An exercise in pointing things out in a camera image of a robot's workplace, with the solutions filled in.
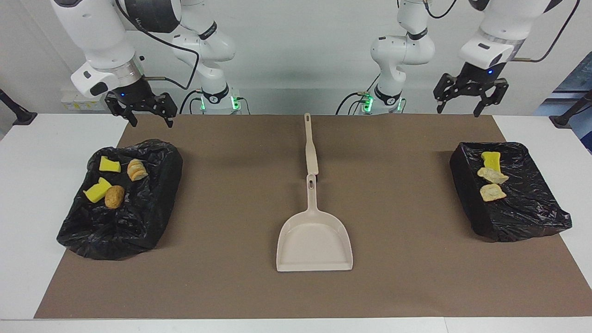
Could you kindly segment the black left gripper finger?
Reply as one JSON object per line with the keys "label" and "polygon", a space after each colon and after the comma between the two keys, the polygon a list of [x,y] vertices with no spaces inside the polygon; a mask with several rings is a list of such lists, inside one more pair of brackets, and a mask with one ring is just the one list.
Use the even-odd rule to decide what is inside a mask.
{"label": "black left gripper finger", "polygon": [[436,111],[438,114],[444,111],[448,101],[461,95],[462,89],[458,83],[459,78],[449,73],[442,74],[440,80],[438,80],[435,89],[433,89],[433,96],[437,101]]}
{"label": "black left gripper finger", "polygon": [[509,82],[506,78],[497,79],[478,88],[476,92],[481,100],[473,111],[474,117],[479,117],[484,108],[501,103],[508,88]]}

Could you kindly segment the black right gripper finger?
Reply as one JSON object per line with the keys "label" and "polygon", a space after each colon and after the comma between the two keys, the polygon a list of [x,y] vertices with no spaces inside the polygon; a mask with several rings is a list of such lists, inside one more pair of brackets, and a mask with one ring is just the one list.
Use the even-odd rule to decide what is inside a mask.
{"label": "black right gripper finger", "polygon": [[161,93],[160,95],[154,96],[152,113],[163,118],[167,127],[172,128],[173,119],[178,113],[178,108],[169,93]]}
{"label": "black right gripper finger", "polygon": [[137,118],[133,114],[136,104],[139,103],[139,96],[128,91],[109,91],[105,95],[105,103],[111,114],[122,117],[132,127],[137,126]]}

